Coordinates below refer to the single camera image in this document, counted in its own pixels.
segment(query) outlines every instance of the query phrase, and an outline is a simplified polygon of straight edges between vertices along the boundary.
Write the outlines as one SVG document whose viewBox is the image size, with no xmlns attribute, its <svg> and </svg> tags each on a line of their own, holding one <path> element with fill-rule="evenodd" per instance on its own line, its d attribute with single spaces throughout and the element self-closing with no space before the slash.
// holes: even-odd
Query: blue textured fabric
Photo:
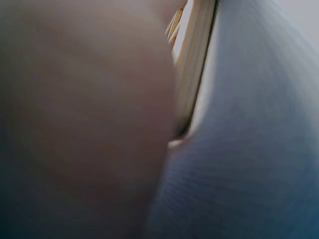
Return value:
<svg viewBox="0 0 319 239">
<path fill-rule="evenodd" d="M 146 238 L 319 238 L 319 55 L 282 2 L 217 2 L 208 111 L 167 163 Z"/>
</svg>

